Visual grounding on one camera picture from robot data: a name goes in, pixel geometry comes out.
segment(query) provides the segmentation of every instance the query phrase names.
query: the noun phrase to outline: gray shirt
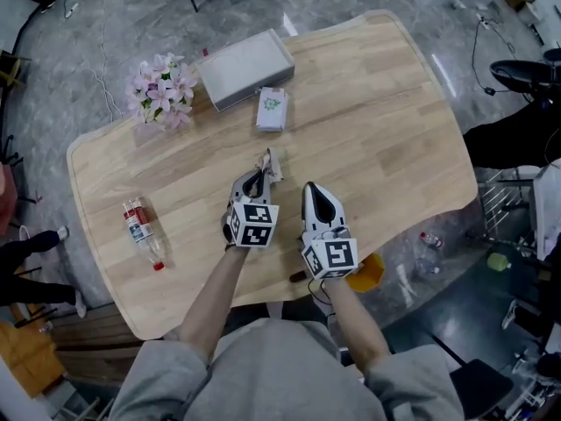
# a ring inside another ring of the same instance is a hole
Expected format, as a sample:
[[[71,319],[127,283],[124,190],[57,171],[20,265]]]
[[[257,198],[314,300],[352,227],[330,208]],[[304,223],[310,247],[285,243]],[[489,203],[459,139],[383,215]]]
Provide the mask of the gray shirt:
[[[261,319],[218,344],[209,364],[190,346],[146,342],[111,421],[345,421],[464,419],[437,346],[382,360],[365,383],[341,366],[327,329]]]

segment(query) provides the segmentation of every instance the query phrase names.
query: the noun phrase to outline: gray box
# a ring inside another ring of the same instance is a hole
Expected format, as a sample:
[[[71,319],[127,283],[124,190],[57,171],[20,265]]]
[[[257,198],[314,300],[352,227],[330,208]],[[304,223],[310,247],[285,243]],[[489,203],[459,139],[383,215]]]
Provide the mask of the gray box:
[[[219,111],[295,75],[295,61],[274,30],[228,46],[196,67]]]

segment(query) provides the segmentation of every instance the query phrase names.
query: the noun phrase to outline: shoe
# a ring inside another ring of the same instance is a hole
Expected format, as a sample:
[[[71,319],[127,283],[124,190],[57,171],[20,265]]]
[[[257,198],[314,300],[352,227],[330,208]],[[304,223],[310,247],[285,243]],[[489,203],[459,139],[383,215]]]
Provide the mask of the shoe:
[[[59,240],[61,242],[63,242],[64,240],[66,240],[68,238],[68,236],[70,235],[70,231],[68,230],[68,228],[66,226],[61,226],[57,231],[57,234],[59,234]]]
[[[76,290],[75,292],[76,292],[75,308],[76,311],[78,312],[78,317],[84,318],[86,316],[86,312],[88,311],[88,309],[86,309],[86,304],[84,304],[82,293],[80,293],[78,290]]]
[[[19,226],[19,239],[23,242],[25,240],[29,240],[31,235],[29,235],[29,231],[23,225]]]
[[[507,315],[505,315],[501,323],[501,327],[503,331],[507,329],[508,325],[510,325],[513,322],[513,320],[516,318],[516,313],[515,313],[516,307],[518,307],[518,302],[515,299],[513,299],[512,303],[510,303],[510,306],[508,307]]]
[[[43,8],[41,10],[41,14],[45,14],[46,10],[50,10],[51,8],[53,8],[53,5],[54,5],[54,1],[51,4],[49,4],[46,8]]]

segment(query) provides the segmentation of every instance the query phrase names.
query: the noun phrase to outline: wrist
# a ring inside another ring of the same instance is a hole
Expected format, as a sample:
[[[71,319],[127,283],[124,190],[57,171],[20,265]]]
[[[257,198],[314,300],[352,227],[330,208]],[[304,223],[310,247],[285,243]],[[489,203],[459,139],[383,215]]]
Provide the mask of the wrist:
[[[341,289],[349,288],[349,284],[347,283],[345,278],[326,279],[325,281],[323,281],[323,286],[325,287],[325,291],[327,292],[330,298],[332,293],[336,293]]]
[[[230,255],[231,257],[236,257],[236,258],[243,258],[245,259],[245,257],[247,257],[247,254],[249,253],[249,250],[251,248],[243,248],[241,246],[230,246],[227,250],[226,250],[226,254]]]

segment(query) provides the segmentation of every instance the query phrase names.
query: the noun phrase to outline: wooden table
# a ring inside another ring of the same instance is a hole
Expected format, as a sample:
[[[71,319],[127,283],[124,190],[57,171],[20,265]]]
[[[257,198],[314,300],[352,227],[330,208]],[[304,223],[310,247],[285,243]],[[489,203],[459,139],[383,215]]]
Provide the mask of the wooden table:
[[[81,136],[67,160],[82,225],[103,279],[132,331],[153,339],[177,326],[218,262],[219,224],[231,185],[276,147],[285,180],[272,245],[253,250],[235,305],[307,293],[288,277],[305,268],[302,187],[315,181],[343,202],[359,258],[410,226],[463,208],[477,185],[460,130],[401,23],[384,11],[284,39],[295,77],[284,133],[255,129],[255,96],[218,113],[202,86],[195,122],[136,147],[133,122]],[[137,255],[122,202],[143,196],[165,237],[167,267],[156,273]]]

